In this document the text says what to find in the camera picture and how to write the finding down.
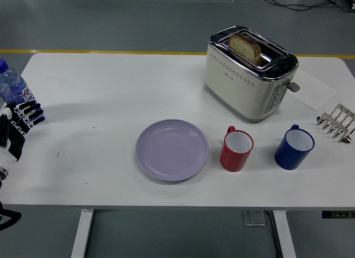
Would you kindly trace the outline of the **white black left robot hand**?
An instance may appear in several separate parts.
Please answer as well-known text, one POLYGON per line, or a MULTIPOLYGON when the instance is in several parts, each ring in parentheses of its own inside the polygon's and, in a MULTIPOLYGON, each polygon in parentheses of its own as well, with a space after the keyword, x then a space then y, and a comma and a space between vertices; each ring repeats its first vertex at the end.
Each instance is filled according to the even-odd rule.
POLYGON ((44 120, 44 111, 36 100, 9 103, 1 110, 1 180, 21 158, 27 133, 44 120))

